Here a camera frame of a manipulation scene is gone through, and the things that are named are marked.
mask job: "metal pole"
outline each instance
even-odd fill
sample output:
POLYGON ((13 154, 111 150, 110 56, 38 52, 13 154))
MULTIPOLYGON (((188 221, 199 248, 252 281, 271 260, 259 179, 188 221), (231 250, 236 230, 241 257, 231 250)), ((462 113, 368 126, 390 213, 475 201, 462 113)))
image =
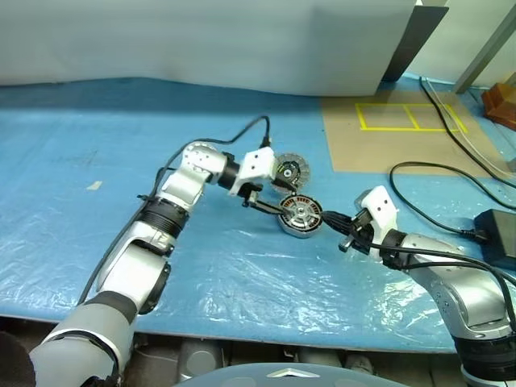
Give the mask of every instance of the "metal pole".
POLYGON ((475 56, 473 62, 468 66, 466 71, 460 76, 455 83, 453 91, 462 94, 469 86, 478 78, 485 66, 494 58, 501 46, 516 30, 516 4, 510 9, 507 16, 501 21, 496 31, 491 35, 484 47, 475 56))

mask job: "white backdrop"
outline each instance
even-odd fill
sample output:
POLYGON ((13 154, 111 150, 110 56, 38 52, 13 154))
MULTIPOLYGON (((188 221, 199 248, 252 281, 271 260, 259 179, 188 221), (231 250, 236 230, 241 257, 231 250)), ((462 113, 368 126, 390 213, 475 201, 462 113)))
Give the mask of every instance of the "white backdrop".
MULTIPOLYGON (((455 82, 482 49, 515 0, 449 0, 450 7, 408 68, 414 74, 455 82)), ((516 71, 516 35, 500 49, 474 85, 491 87, 516 71)))
POLYGON ((157 77, 374 94, 414 0, 0 0, 0 85, 157 77))

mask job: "black power adapter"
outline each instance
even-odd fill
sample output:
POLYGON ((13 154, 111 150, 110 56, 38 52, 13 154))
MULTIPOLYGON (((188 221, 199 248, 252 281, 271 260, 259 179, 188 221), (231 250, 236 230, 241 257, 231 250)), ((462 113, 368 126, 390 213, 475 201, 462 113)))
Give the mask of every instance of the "black power adapter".
POLYGON ((487 210, 475 218, 475 229, 486 236, 481 244, 484 261, 516 270, 516 214, 487 210))

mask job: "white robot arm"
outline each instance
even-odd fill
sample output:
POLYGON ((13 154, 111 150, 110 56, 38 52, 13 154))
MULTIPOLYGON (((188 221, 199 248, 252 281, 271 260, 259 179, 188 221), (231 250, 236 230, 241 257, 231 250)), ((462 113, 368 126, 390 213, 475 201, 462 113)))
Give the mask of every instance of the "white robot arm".
POLYGON ((167 258, 202 195, 218 184, 245 206, 270 214, 284 210, 257 200, 259 180, 275 181, 270 147, 249 152, 242 164, 212 145, 185 147, 172 173, 111 250, 98 274, 97 293, 80 304, 31 352, 39 387, 116 385, 130 357, 135 317, 154 309, 170 273, 167 258))
POLYGON ((425 288, 455 341, 469 386, 516 387, 516 329, 510 295, 501 278, 505 274, 485 271, 488 265, 472 262, 448 243, 398 231, 397 209, 383 186, 366 192, 356 204, 360 212, 354 218, 334 211, 322 213, 326 224, 347 235, 339 248, 369 254, 425 288))

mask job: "power cord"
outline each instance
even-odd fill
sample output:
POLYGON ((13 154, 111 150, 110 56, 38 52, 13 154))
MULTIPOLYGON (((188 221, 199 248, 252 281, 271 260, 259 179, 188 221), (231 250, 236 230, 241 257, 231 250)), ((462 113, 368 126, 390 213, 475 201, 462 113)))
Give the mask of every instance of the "power cord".
POLYGON ((257 123, 265 121, 265 134, 261 141, 260 148, 267 147, 271 144, 271 138, 270 138, 270 127, 271 127, 271 121, 270 118, 267 115, 261 115, 260 117, 257 117, 253 119, 250 123, 248 123, 241 131, 239 131, 235 137, 232 139, 210 139, 210 138, 201 138, 201 139, 193 139, 189 141, 188 143, 181 146, 179 149, 177 149, 167 160, 167 162, 163 165, 163 167, 159 168, 156 173, 156 178, 154 179, 154 185, 152 186, 151 193, 149 195, 140 195, 139 198, 141 198, 144 202, 139 207, 138 210, 131 216, 129 221, 122 227, 120 232, 115 236, 109 247, 107 248, 106 252, 100 259, 100 261, 97 263, 97 266, 95 266, 93 272, 89 276, 88 281, 86 282, 86 285, 84 289, 82 290, 81 296, 79 297, 79 300, 77 301, 77 305, 79 306, 81 303, 83 303, 86 298, 88 297, 89 290, 91 289, 91 286, 93 285, 95 278, 97 278, 98 273, 100 272, 100 269, 102 266, 106 263, 109 255, 113 251, 116 244, 120 241, 122 236, 126 233, 126 231, 129 229, 131 224, 139 217, 142 210, 145 208, 145 206, 154 200, 156 197, 156 193, 158 189, 160 188, 161 182, 163 181, 165 175, 168 171, 175 170, 174 168, 171 168, 172 163, 175 161, 175 159, 185 150, 185 148, 193 142, 203 142, 203 143, 212 143, 212 144, 220 144, 220 145, 231 145, 234 142, 236 142, 240 137, 242 137, 245 133, 249 131, 252 127, 254 127, 257 123))
MULTIPOLYGON (((466 143, 468 143, 469 147, 483 160, 487 163, 487 165, 489 165, 490 168, 494 169, 495 171, 497 171, 498 173, 502 174, 502 175, 505 175, 505 176, 508 176, 509 178, 514 178, 516 177, 516 174, 514 173, 508 173, 500 168, 498 168, 493 162, 491 162, 487 157, 485 157, 481 151, 479 151, 475 145, 469 140, 469 138, 464 134, 464 131, 462 131, 461 127, 460 127, 460 124, 459 122, 457 121, 457 118, 455 117, 455 115, 453 115, 451 113, 451 111, 448 109, 448 106, 445 105, 443 103, 443 101, 441 101, 441 98, 439 97, 439 95, 437 94, 437 92, 435 91, 434 89, 434 86, 431 84, 431 82, 428 80, 428 78, 425 78, 426 79, 426 82, 427 82, 427 85, 428 87, 430 87, 430 90, 432 92, 432 94, 434 94, 434 97, 435 97, 435 100, 444 108, 444 111, 446 111, 446 113, 448 114, 448 117, 450 117, 450 119, 453 121, 453 123, 455 124, 456 128, 458 129, 458 132, 459 134, 462 136, 462 139, 464 141, 466 141, 466 143)), ((475 99, 475 101, 477 101, 477 99, 473 96, 473 94, 471 93, 471 91, 469 91, 469 94, 475 99)), ((505 136, 505 134, 503 134, 503 137, 509 142, 509 144, 512 146, 512 144, 510 143, 510 141, 507 139, 507 137, 505 136)))
POLYGON ((470 181, 472 181, 475 185, 477 185, 484 193, 489 196, 492 200, 494 200, 496 203, 498 203, 500 206, 504 206, 505 208, 508 208, 509 210, 516 210, 516 206, 512 206, 508 203, 505 203, 501 201, 499 198, 497 198, 493 192, 491 192, 485 185, 483 185, 478 179, 476 179, 474 176, 470 175, 469 173, 463 171, 462 169, 458 169, 455 167, 452 167, 450 165, 445 164, 436 164, 436 163, 427 163, 424 161, 405 161, 399 164, 394 165, 390 172, 389 172, 389 183, 393 190, 393 192, 400 198, 402 202, 404 202, 408 207, 410 207, 412 210, 423 216, 426 220, 433 223, 437 227, 440 227, 446 231, 450 231, 459 235, 462 235, 464 237, 474 239, 479 243, 483 243, 487 240, 487 235, 483 231, 476 231, 475 229, 472 230, 462 230, 457 229, 453 227, 446 226, 445 224, 442 224, 438 222, 437 220, 433 219, 430 215, 423 212, 421 209, 416 207, 414 204, 412 204, 409 199, 407 199, 398 189, 396 186, 395 180, 394 180, 394 174, 397 169, 399 168, 407 168, 407 167, 428 167, 428 168, 441 168, 441 169, 447 169, 449 171, 458 173, 459 175, 462 175, 464 177, 467 177, 470 181))
POLYGON ((494 173, 493 171, 491 171, 491 169, 489 169, 484 163, 482 163, 480 160, 478 160, 478 158, 473 155, 469 149, 467 149, 457 138, 456 136, 453 134, 453 132, 450 130, 450 127, 448 126, 447 124, 447 121, 446 119, 444 118, 444 115, 443 115, 443 112, 441 111, 441 108, 439 107, 437 101, 430 95, 430 93, 428 92, 427 88, 425 87, 425 85, 423 84, 422 82, 422 77, 419 77, 419 86, 421 87, 421 89, 423 90, 423 92, 427 95, 428 99, 430 100, 431 104, 434 106, 435 110, 437 111, 437 114, 439 115, 439 118, 441 119, 441 121, 443 122, 443 125, 444 125, 444 128, 447 132, 447 134, 451 137, 451 139, 459 146, 460 149, 462 149, 473 161, 475 161, 475 163, 477 163, 482 169, 484 169, 494 180, 496 181, 499 181, 501 182, 502 184, 505 184, 505 185, 508 185, 509 187, 511 188, 515 188, 516 189, 516 184, 510 182, 510 181, 507 181, 507 180, 504 180, 502 179, 501 177, 499 177, 496 173, 494 173))
POLYGON ((365 248, 377 248, 383 252, 394 252, 396 254, 422 254, 427 256, 442 256, 445 258, 453 258, 459 260, 461 262, 427 262, 421 264, 412 264, 401 267, 396 267, 396 269, 400 270, 411 270, 414 268, 423 268, 423 267, 431 267, 431 266, 464 266, 464 267, 472 267, 478 268, 480 270, 485 270, 491 273, 493 277, 496 279, 498 286, 500 287, 501 294, 503 296, 504 303, 506 304, 507 315, 509 316, 510 327, 516 332, 516 314, 514 313, 514 305, 512 302, 512 298, 510 296, 509 287, 507 286, 506 281, 508 281, 511 285, 516 286, 516 279, 510 276, 507 273, 502 272, 491 266, 490 264, 486 264, 481 260, 477 260, 470 256, 462 256, 461 254, 455 254, 453 252, 440 252, 437 250, 426 250, 422 248, 401 248, 397 246, 384 246, 377 243, 372 243, 370 241, 365 240, 359 234, 358 230, 354 227, 350 228, 350 235, 354 238, 354 240, 362 245, 365 248))

